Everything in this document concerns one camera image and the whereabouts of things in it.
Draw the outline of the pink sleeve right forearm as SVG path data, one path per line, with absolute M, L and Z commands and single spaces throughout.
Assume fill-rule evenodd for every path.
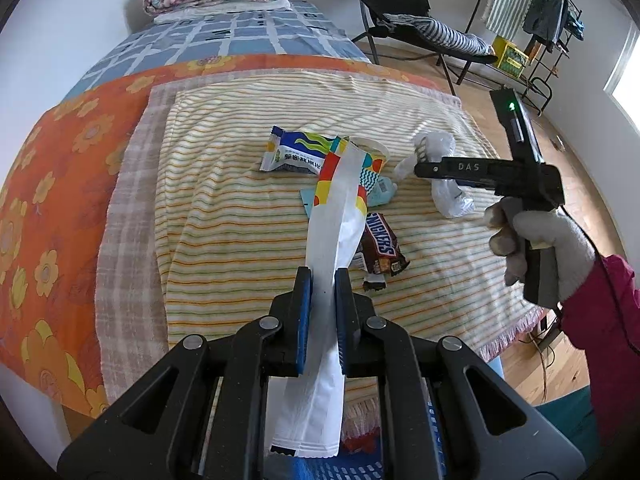
M 596 262 L 563 302 L 562 326 L 585 352 L 601 441 L 609 444 L 639 421 L 639 291 L 618 255 Z

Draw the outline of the white gloved right hand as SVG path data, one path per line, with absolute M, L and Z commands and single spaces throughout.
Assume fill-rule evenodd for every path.
M 524 210 L 522 202 L 505 197 L 484 213 L 491 252 L 506 259 L 504 282 L 524 285 L 524 297 L 551 309 L 585 283 L 596 252 L 579 226 L 559 211 Z

